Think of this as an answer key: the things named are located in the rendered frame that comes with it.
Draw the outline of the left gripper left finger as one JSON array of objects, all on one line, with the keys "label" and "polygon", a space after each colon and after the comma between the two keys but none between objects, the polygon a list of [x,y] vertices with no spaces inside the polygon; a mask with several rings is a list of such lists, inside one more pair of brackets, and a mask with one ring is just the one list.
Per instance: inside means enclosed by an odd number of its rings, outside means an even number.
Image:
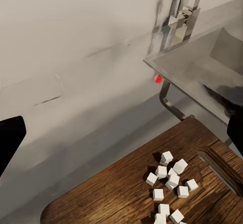
[{"label": "left gripper left finger", "polygon": [[26,135],[22,116],[0,121],[0,176]]}]

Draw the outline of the cutting board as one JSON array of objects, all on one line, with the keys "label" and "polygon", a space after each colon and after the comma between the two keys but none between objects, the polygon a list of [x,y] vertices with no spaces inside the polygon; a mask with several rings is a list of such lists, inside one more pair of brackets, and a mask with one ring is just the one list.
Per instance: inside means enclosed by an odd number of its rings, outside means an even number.
[{"label": "cutting board", "polygon": [[[202,122],[187,118],[52,201],[42,211],[40,224],[154,224],[159,204],[168,204],[170,215],[178,209],[186,224],[243,224],[243,197],[197,151],[208,153],[243,189],[243,160]],[[163,166],[165,152],[173,156],[167,173],[181,159],[188,164],[171,191],[167,177],[157,178],[153,186],[146,182]],[[177,188],[192,179],[198,188],[187,198],[178,197]],[[162,201],[153,199],[154,189],[163,190]],[[166,224],[174,224],[170,215]]]}]

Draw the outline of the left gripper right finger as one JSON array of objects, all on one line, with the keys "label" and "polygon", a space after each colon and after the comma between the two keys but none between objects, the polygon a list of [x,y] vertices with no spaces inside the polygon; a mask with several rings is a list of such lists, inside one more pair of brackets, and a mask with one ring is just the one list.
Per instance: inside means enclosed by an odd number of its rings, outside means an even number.
[{"label": "left gripper right finger", "polygon": [[243,117],[230,116],[227,134],[243,156]]}]

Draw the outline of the parer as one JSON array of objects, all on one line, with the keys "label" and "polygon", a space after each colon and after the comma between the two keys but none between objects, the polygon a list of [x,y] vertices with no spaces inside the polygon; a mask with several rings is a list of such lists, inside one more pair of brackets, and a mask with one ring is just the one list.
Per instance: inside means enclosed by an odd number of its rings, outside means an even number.
[{"label": "parer", "polygon": [[226,105],[227,107],[229,107],[232,112],[235,111],[237,114],[239,114],[240,116],[243,117],[243,109],[239,108],[238,106],[234,105],[232,102],[228,101],[227,99],[225,99],[223,96],[217,94],[216,92],[214,92],[213,90],[209,89],[208,87],[206,87],[206,90],[213,96],[215,97],[217,100],[219,100],[220,102],[222,102],[224,105]]}]

